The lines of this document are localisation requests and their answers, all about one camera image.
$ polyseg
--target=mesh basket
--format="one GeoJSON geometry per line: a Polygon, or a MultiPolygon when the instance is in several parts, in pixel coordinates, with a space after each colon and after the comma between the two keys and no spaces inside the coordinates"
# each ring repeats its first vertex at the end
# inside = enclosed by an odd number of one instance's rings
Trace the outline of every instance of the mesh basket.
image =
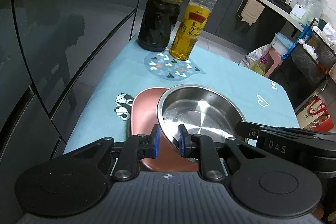
{"type": "Polygon", "coordinates": [[[318,56],[319,65],[322,70],[328,72],[336,63],[336,54],[334,51],[323,42],[322,38],[313,32],[306,41],[306,44],[315,48],[315,53],[318,56]]]}
{"type": "Polygon", "coordinates": [[[310,54],[298,44],[269,78],[285,89],[293,108],[296,108],[314,92],[325,76],[310,54]]]}

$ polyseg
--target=bottle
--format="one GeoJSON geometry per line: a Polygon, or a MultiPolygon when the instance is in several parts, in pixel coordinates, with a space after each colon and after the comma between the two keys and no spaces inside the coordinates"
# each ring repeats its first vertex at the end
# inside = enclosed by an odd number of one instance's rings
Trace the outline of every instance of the bottle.
{"type": "Polygon", "coordinates": [[[148,0],[142,18],[138,43],[146,50],[164,51],[175,27],[183,0],[148,0]]]}
{"type": "Polygon", "coordinates": [[[190,0],[170,54],[178,60],[187,60],[196,44],[217,0],[190,0]]]}
{"type": "Polygon", "coordinates": [[[267,58],[262,57],[259,60],[253,61],[250,64],[249,69],[255,71],[260,75],[264,75],[266,73],[266,64],[267,64],[267,58]]]}

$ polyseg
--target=white heart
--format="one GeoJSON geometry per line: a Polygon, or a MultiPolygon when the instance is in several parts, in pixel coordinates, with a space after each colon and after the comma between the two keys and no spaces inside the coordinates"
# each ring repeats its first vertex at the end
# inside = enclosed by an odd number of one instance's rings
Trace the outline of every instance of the white heart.
{"type": "Polygon", "coordinates": [[[258,104],[260,105],[260,106],[262,106],[262,107],[267,107],[267,106],[269,106],[269,103],[268,102],[266,102],[265,100],[264,100],[264,98],[262,98],[259,94],[257,94],[257,97],[258,97],[258,104]]]}

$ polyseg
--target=bowl rim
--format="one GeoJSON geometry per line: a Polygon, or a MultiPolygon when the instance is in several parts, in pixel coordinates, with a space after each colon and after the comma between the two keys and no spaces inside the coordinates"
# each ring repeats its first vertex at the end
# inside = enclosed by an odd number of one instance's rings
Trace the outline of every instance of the bowl rim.
{"type": "Polygon", "coordinates": [[[241,112],[241,110],[237,107],[237,105],[231,101],[228,97],[226,97],[225,95],[222,95],[206,86],[203,86],[203,85],[197,85],[197,84],[182,84],[182,85],[176,85],[174,87],[171,87],[170,89],[168,89],[159,99],[159,102],[157,104],[157,108],[156,108],[156,113],[157,113],[157,120],[159,121],[159,125],[161,127],[161,131],[163,133],[163,135],[167,138],[168,140],[168,143],[170,144],[170,146],[176,151],[179,153],[179,142],[178,140],[176,140],[173,135],[167,133],[167,131],[165,132],[165,127],[164,127],[164,119],[163,119],[163,113],[162,113],[162,107],[163,107],[163,104],[164,104],[164,101],[167,99],[167,97],[175,92],[176,90],[180,90],[180,89],[183,89],[183,88],[201,88],[201,89],[204,89],[204,90],[207,90],[207,91],[210,91],[210,92],[213,92],[217,95],[219,95],[220,97],[222,97],[223,99],[225,99],[226,101],[228,101],[236,110],[237,112],[239,113],[239,115],[241,116],[242,118],[242,121],[243,122],[246,122],[246,119],[243,115],[243,113],[241,112]]]}

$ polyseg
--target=silver bolt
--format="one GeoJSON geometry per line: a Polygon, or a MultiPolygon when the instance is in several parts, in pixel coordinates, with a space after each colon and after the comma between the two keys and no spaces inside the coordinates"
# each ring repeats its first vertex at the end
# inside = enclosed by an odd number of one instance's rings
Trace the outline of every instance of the silver bolt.
{"type": "Polygon", "coordinates": [[[211,170],[207,173],[207,176],[211,179],[220,179],[223,177],[223,174],[217,170],[211,170]]]}
{"type": "Polygon", "coordinates": [[[118,170],[117,172],[114,173],[114,175],[118,179],[126,179],[130,177],[131,172],[127,170],[118,170]]]}

